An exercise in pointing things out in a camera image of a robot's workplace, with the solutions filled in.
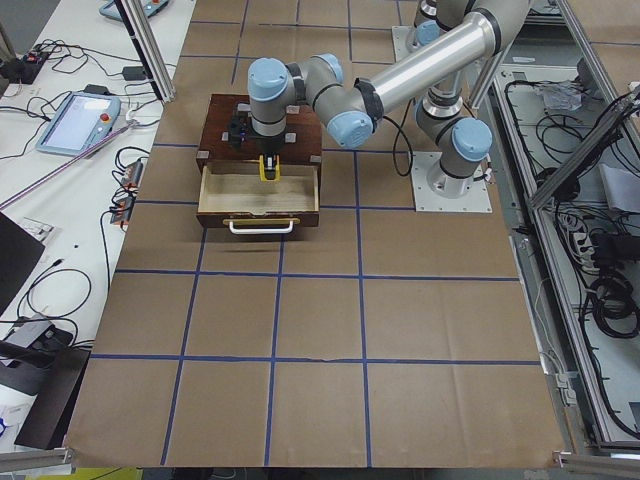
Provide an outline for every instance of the drawer front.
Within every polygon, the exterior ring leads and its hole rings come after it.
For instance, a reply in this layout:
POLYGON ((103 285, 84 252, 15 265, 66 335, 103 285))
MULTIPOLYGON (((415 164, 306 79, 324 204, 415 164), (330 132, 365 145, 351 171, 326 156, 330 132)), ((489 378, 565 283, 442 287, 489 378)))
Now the drawer front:
POLYGON ((229 228, 230 222, 240 228, 274 228, 287 227, 293 222, 293 227, 317 227, 320 221, 318 212, 288 212, 256 217, 250 214, 233 213, 198 213, 198 221, 205 228, 229 228))

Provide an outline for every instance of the robotic arm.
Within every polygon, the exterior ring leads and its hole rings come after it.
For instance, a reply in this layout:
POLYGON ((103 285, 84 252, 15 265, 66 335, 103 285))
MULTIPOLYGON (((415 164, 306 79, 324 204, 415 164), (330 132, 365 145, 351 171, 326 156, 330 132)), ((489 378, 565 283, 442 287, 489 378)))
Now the robotic arm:
POLYGON ((509 45, 522 28, 529 2, 439 0, 437 11, 435 3, 423 0, 416 15, 418 27, 428 23, 429 29, 416 28, 415 37, 431 43, 370 80, 358 78, 351 89, 342 85, 340 62, 331 54, 288 65, 273 58, 256 60, 249 69, 248 89, 252 128, 262 138, 265 153, 275 154, 284 141, 288 105, 310 105, 342 148, 355 149, 373 135, 387 112, 426 91, 416 120, 443 151, 430 183, 444 196, 461 196, 492 143, 484 123, 460 116, 461 69, 509 45), (443 32, 437 39, 434 13, 443 32))

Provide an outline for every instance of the gray device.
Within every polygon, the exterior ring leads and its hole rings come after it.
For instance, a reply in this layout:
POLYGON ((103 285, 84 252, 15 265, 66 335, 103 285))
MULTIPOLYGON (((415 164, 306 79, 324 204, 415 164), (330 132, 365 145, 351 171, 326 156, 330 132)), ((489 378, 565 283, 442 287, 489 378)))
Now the gray device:
MULTIPOLYGON (((12 343, 19 347, 29 348, 42 334, 53 326, 49 320, 43 319, 38 322, 27 322, 17 330, 14 330, 4 339, 5 342, 12 343)), ((0 360, 5 366, 11 365, 13 358, 0 360)))

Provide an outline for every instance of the floor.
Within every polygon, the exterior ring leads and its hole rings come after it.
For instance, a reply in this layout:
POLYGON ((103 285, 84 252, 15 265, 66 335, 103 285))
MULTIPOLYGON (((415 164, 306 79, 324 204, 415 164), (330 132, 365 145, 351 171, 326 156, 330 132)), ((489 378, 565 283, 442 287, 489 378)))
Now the floor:
POLYGON ((33 47, 59 1, 2 0, 0 2, 0 22, 7 31, 16 53, 24 54, 33 47))

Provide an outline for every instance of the open drawer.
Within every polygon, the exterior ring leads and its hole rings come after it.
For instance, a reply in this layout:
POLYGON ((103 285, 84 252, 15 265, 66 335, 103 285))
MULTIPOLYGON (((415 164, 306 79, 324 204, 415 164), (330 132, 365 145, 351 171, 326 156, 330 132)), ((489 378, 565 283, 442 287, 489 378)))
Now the open drawer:
POLYGON ((198 220, 237 234, 289 233, 318 226, 318 167, 280 166, 280 180, 263 182, 258 161, 207 163, 202 170, 198 220))

